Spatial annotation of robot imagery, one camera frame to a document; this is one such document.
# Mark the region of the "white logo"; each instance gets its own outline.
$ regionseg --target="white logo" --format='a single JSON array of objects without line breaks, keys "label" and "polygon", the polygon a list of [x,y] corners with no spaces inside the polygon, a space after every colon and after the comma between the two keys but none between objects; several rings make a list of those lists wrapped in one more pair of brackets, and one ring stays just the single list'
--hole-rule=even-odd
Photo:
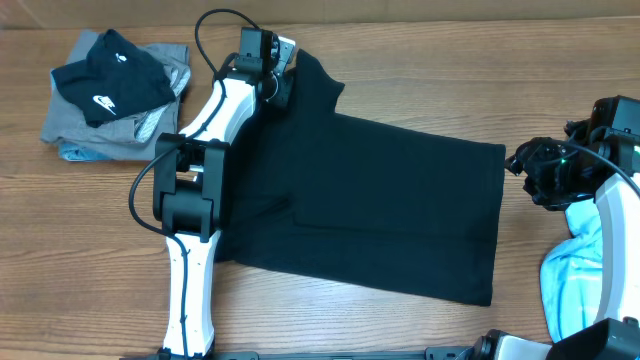
[{"label": "white logo", "polygon": [[109,99],[108,96],[96,95],[93,97],[93,101],[95,101],[98,105],[102,106],[103,108],[109,110],[109,112],[112,113],[113,115],[116,114],[113,112],[113,110],[111,110],[116,106],[113,104],[113,101],[111,101],[111,99]]}]

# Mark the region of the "stack of folded clothing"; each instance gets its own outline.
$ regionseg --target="stack of folded clothing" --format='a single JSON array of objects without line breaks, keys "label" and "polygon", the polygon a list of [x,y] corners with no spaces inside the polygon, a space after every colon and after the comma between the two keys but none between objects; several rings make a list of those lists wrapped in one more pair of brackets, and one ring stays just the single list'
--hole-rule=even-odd
[{"label": "stack of folded clothing", "polygon": [[40,139],[68,161],[153,159],[158,136],[177,131],[188,63],[186,45],[136,47],[115,30],[83,31],[51,72]]}]

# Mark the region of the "wooden table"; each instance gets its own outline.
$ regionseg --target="wooden table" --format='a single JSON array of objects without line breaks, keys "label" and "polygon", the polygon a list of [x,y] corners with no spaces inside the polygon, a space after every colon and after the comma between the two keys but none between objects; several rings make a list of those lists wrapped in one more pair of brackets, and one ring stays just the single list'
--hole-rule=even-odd
[{"label": "wooden table", "polygon": [[[640,97],[639,18],[272,30],[295,39],[346,83],[339,112],[504,143],[509,153],[534,136],[562,137],[565,122],[588,117],[599,98]],[[211,81],[193,29],[121,32],[136,44],[191,46],[194,76],[181,118],[183,124],[193,119]],[[2,359],[145,354],[161,346],[165,333],[164,239],[135,224],[126,204],[142,164],[67,163],[38,140],[50,95],[48,72],[64,63],[78,33],[0,33]],[[239,36],[236,26],[202,29],[216,64],[237,50]],[[531,203],[523,181],[505,179],[491,307],[222,264],[214,289],[217,349],[416,350],[470,344],[491,328],[549,341],[539,267],[570,234],[562,213]],[[150,178],[137,205],[151,217]]]}]

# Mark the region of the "black fabric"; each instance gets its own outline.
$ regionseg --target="black fabric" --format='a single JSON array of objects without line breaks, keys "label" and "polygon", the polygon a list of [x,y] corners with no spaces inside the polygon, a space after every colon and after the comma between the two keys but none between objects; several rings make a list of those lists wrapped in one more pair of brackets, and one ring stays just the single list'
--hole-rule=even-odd
[{"label": "black fabric", "polygon": [[248,120],[217,261],[490,305],[505,147],[336,114],[343,88],[301,50],[288,112]]},{"label": "black fabric", "polygon": [[92,127],[175,101],[162,64],[115,30],[100,35],[86,60],[51,74],[62,97]]}]

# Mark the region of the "black cable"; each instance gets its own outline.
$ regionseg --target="black cable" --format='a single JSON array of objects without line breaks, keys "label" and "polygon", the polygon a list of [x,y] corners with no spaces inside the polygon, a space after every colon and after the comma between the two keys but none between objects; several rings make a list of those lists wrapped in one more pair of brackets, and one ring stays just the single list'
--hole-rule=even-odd
[{"label": "black cable", "polygon": [[[214,10],[210,10],[210,11],[207,11],[206,13],[204,13],[198,19],[198,22],[196,23],[196,26],[194,28],[196,45],[198,46],[198,50],[200,51],[200,54],[202,55],[202,57],[205,59],[205,61],[209,65],[209,68],[211,68],[211,71],[213,71],[213,82],[211,84],[212,87],[213,87],[213,84],[215,83],[216,79],[218,79],[218,70],[211,63],[211,60],[209,60],[209,57],[207,56],[207,54],[205,53],[204,49],[202,48],[202,44],[200,43],[199,30],[200,30],[200,25],[202,24],[202,21],[207,16],[209,16],[211,14],[215,14],[215,13],[230,13],[230,14],[238,15],[241,18],[245,19],[254,28],[260,29],[260,27],[255,22],[253,22],[251,19],[249,19],[246,15],[244,15],[244,14],[238,12],[238,11],[231,10],[231,9],[214,9]],[[225,59],[225,62],[222,64],[222,68],[228,67],[229,64],[236,58],[236,56],[237,56],[237,53],[232,53],[229,56],[227,56],[227,58]],[[188,269],[189,269],[188,268],[187,255],[189,254],[189,252],[187,251],[187,248],[184,246],[184,243],[180,239],[178,239],[178,237],[175,234],[172,234],[172,233],[170,233],[168,231],[164,231],[163,229],[155,227],[155,226],[145,222],[144,220],[142,220],[142,218],[140,218],[140,216],[138,215],[138,212],[136,211],[136,208],[135,208],[135,194],[136,194],[136,190],[138,189],[138,186],[140,185],[140,182],[142,181],[144,176],[160,160],[162,160],[164,157],[166,157],[167,155],[172,153],[174,150],[180,148],[182,145],[184,145],[188,141],[191,141],[191,140],[195,139],[196,137],[198,137],[198,135],[202,134],[202,132],[204,132],[206,130],[206,128],[209,126],[209,124],[211,123],[213,118],[216,116],[218,111],[220,111],[220,108],[222,107],[222,104],[224,103],[224,100],[227,97],[227,91],[226,91],[226,88],[224,86],[224,82],[222,82],[221,79],[219,79],[219,82],[220,82],[220,88],[222,90],[222,94],[220,96],[220,102],[218,103],[216,108],[213,110],[213,112],[209,115],[207,120],[202,124],[202,126],[195,133],[193,133],[192,135],[186,137],[184,140],[182,140],[180,143],[178,143],[177,145],[175,145],[171,149],[163,152],[160,155],[156,155],[156,157],[153,160],[151,160],[151,162],[149,162],[149,164],[147,164],[147,166],[145,166],[142,169],[142,171],[140,171],[140,173],[138,174],[136,179],[131,184],[131,188],[129,189],[129,199],[128,199],[129,212],[131,213],[131,216],[133,217],[133,219],[138,224],[140,224],[140,226],[144,227],[145,229],[153,231],[153,232],[155,232],[157,234],[160,234],[160,235],[163,235],[165,237],[170,238],[171,240],[173,240],[180,247],[180,252],[181,252],[181,256],[183,258],[183,265],[184,265],[184,270],[183,270],[184,276],[182,278],[182,295],[181,295],[181,300],[180,300],[180,325],[181,325],[181,328],[182,328],[182,350],[184,352],[184,358],[185,359],[189,358],[189,350],[188,350],[188,347],[187,347],[187,345],[188,345],[187,344],[187,326],[186,326],[187,316],[186,316],[186,309],[185,309],[186,298],[187,298],[187,278],[188,278]]]},{"label": "black cable", "polygon": [[609,167],[611,170],[615,171],[618,175],[620,175],[620,177],[622,177],[624,179],[624,181],[627,182],[627,184],[629,184],[629,186],[631,186],[631,189],[633,189],[633,191],[636,193],[636,195],[638,195],[638,197],[640,198],[640,187],[638,187],[638,185],[636,185],[636,183],[633,181],[633,179],[631,179],[629,177],[629,175],[627,175],[624,171],[622,171],[622,169],[620,169],[616,164],[614,164],[613,162],[611,162],[609,159],[605,158],[604,156],[596,153],[595,151],[592,151],[591,149],[588,149],[584,146],[580,146],[577,144],[573,144],[567,141],[561,141],[561,140],[554,140],[554,139],[545,139],[545,138],[538,138],[538,139],[534,139],[528,142],[528,144],[547,144],[547,145],[556,145],[556,146],[564,146],[564,147],[568,147],[571,149],[574,149],[576,151],[582,151],[583,153],[593,157],[594,159],[601,161],[602,163],[604,163],[607,167]]}]

